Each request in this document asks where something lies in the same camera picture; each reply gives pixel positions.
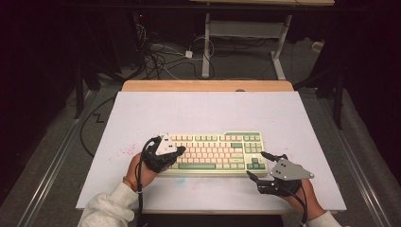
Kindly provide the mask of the black metal stand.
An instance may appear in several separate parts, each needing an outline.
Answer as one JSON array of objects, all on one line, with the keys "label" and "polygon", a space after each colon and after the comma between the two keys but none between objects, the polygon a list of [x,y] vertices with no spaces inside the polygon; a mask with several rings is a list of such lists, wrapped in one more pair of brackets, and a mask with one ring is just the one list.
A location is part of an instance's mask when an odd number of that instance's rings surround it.
[{"label": "black metal stand", "polygon": [[293,89],[298,91],[305,87],[314,87],[316,89],[317,98],[334,98],[332,109],[332,116],[334,123],[339,130],[342,129],[341,124],[341,109],[342,109],[342,95],[344,84],[344,70],[341,66],[333,66],[323,70],[315,76],[310,76],[295,85]]}]

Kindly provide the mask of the white table board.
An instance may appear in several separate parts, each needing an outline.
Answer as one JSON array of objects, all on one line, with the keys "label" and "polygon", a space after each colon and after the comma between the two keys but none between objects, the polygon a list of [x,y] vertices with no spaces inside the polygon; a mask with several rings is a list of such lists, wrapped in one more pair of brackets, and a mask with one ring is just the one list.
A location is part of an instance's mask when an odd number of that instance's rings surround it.
[{"label": "white table board", "polygon": [[[113,105],[77,207],[111,192],[131,157],[151,137],[168,132],[258,131],[267,152],[285,154],[314,174],[320,205],[346,205],[300,96],[295,92],[121,92]],[[260,194],[247,177],[157,177],[144,190],[146,213],[285,214],[283,200]]]}]

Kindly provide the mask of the person's left hand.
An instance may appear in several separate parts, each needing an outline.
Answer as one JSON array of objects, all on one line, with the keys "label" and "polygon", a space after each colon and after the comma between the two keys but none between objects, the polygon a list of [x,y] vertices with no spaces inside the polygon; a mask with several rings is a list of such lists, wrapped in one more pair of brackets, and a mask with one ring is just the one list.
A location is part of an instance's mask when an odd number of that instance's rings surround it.
[{"label": "person's left hand", "polygon": [[132,159],[127,171],[123,177],[123,183],[132,191],[137,192],[138,188],[148,186],[158,176],[158,173],[150,170],[141,160],[141,154],[137,153]]}]

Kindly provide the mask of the cream and green keyboard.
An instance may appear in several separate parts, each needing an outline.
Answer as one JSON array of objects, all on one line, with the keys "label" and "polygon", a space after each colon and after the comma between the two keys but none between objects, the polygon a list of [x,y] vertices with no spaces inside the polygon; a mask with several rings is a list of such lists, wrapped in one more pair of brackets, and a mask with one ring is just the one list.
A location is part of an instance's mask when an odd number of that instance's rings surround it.
[{"label": "cream and green keyboard", "polygon": [[261,155],[264,142],[257,131],[228,131],[222,134],[173,134],[176,147],[185,147],[183,155],[163,172],[165,176],[246,177],[247,171],[264,177],[268,162]]}]

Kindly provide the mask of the white metal desk frame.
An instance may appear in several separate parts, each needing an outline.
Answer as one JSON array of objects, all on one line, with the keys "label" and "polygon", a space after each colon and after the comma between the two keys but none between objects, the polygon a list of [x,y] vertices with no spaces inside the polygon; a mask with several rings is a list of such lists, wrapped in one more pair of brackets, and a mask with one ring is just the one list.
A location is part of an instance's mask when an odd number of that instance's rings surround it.
[{"label": "white metal desk frame", "polygon": [[[292,7],[300,9],[301,7],[332,7],[335,0],[191,0],[193,2],[203,3],[206,7],[212,7],[217,4],[230,6],[239,5],[240,7]],[[270,60],[275,71],[275,75],[279,80],[285,80],[285,74],[280,62],[280,55],[287,37],[292,14],[287,13],[286,18],[281,23],[260,23],[260,22],[235,22],[235,21],[212,21],[210,13],[205,14],[205,31],[202,38],[204,39],[203,57],[202,57],[202,74],[203,79],[211,78],[210,58],[212,57],[215,46],[210,41],[210,36],[216,37],[239,37],[239,38],[273,38],[278,40],[278,44],[274,51],[270,52]]]}]

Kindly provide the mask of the wooden table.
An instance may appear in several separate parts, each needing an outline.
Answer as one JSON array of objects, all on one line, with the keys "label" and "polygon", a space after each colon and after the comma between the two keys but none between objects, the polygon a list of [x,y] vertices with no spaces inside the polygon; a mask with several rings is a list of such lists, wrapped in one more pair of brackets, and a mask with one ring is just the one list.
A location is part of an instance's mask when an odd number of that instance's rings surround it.
[{"label": "wooden table", "polygon": [[129,80],[122,92],[293,92],[286,80]]}]

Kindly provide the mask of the metal floor rail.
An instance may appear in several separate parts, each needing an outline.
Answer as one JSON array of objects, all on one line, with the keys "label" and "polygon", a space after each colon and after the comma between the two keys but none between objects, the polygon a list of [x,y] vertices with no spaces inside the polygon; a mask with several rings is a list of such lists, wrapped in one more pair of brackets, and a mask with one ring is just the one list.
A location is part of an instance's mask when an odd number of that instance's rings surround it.
[{"label": "metal floor rail", "polygon": [[347,210],[338,219],[351,227],[396,227],[399,186],[380,155],[349,96],[343,98],[341,125],[334,101],[321,99],[324,119],[314,122]]},{"label": "metal floor rail", "polygon": [[20,218],[17,227],[31,227],[37,217],[53,183],[55,182],[66,156],[72,146],[72,143],[78,134],[78,129],[83,125],[82,118],[89,112],[90,107],[96,100],[97,92],[89,91],[84,98],[85,107],[81,111],[78,118],[75,118],[64,136],[60,147],[58,148],[55,157],[53,158],[49,168],[42,177],[39,186],[37,187],[30,203],[25,212]]}]

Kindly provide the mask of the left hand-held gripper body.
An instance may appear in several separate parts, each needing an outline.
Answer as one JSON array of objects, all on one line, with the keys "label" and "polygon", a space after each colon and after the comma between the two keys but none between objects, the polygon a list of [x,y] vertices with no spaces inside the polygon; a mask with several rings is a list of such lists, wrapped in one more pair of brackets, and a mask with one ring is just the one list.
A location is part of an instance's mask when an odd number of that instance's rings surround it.
[{"label": "left hand-held gripper body", "polygon": [[171,138],[166,135],[159,135],[150,138],[142,151],[142,160],[148,169],[160,173],[177,160],[177,148]]}]

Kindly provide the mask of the person's right hand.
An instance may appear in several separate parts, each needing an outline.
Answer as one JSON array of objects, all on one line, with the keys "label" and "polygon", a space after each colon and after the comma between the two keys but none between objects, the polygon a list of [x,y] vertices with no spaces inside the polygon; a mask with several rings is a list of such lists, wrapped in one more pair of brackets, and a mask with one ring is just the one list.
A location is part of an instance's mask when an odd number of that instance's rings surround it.
[{"label": "person's right hand", "polygon": [[[308,179],[302,180],[302,187],[296,192],[296,196],[304,203],[307,208],[307,219],[312,220],[314,218],[318,218],[323,215],[325,211],[320,206],[312,183]],[[302,214],[304,212],[303,206],[292,196],[283,197],[283,200],[286,201],[297,213]]]}]

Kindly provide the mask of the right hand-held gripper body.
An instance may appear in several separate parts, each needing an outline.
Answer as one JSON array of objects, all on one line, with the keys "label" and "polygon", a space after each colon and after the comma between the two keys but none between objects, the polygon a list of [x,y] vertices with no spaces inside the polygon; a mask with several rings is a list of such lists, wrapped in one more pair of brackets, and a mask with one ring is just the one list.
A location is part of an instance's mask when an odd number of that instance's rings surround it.
[{"label": "right hand-held gripper body", "polygon": [[276,165],[270,171],[272,180],[259,180],[257,190],[261,194],[280,197],[295,195],[302,186],[303,179],[313,179],[315,175],[288,160],[286,155],[278,156]]}]

